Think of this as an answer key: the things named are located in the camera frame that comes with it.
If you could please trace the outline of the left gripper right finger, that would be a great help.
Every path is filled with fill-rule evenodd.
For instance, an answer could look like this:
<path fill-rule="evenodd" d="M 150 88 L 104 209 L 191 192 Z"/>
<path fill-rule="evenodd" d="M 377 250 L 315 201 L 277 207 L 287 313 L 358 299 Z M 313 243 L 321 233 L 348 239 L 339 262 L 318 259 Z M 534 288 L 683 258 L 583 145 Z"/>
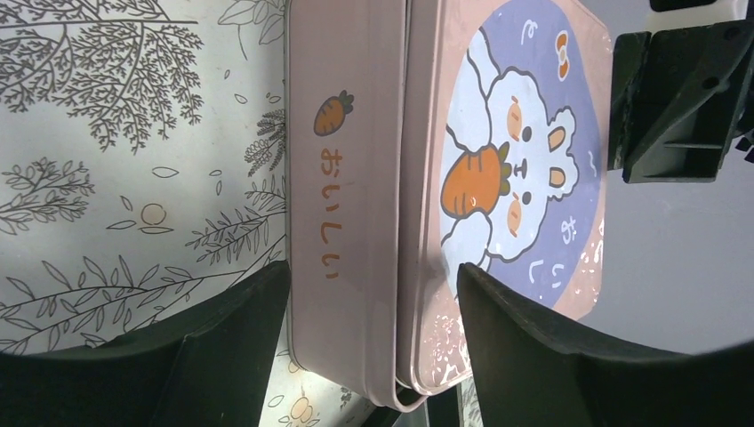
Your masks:
<path fill-rule="evenodd" d="M 628 342 L 572 320 L 472 263 L 462 322 L 487 426 L 750 426 L 753 345 L 702 354 Z"/>

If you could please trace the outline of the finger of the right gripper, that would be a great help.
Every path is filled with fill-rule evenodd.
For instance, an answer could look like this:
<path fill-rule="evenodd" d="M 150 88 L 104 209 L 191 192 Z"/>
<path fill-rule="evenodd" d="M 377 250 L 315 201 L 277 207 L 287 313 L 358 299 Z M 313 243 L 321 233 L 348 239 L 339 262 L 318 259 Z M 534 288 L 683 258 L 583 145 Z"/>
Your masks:
<path fill-rule="evenodd" d="M 753 128 L 753 21 L 622 34 L 608 167 L 628 184 L 713 182 Z"/>

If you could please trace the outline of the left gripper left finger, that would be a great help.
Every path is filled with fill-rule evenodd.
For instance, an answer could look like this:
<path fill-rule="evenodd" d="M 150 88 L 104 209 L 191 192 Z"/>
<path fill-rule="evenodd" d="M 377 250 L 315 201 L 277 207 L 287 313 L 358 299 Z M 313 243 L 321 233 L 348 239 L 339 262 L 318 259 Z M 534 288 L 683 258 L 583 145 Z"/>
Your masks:
<path fill-rule="evenodd" d="M 229 290 L 96 348 L 1 357 L 4 426 L 255 426 L 291 272 Z"/>

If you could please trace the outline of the silver metal tray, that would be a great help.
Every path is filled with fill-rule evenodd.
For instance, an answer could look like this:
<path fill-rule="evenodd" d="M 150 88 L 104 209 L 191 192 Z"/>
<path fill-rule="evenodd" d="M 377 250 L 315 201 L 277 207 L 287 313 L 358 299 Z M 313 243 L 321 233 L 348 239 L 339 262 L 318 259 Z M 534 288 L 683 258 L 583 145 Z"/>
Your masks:
<path fill-rule="evenodd" d="M 612 43 L 579 1 L 417 1 L 400 169 L 397 376 L 471 372 L 457 270 L 569 318 L 602 282 Z"/>

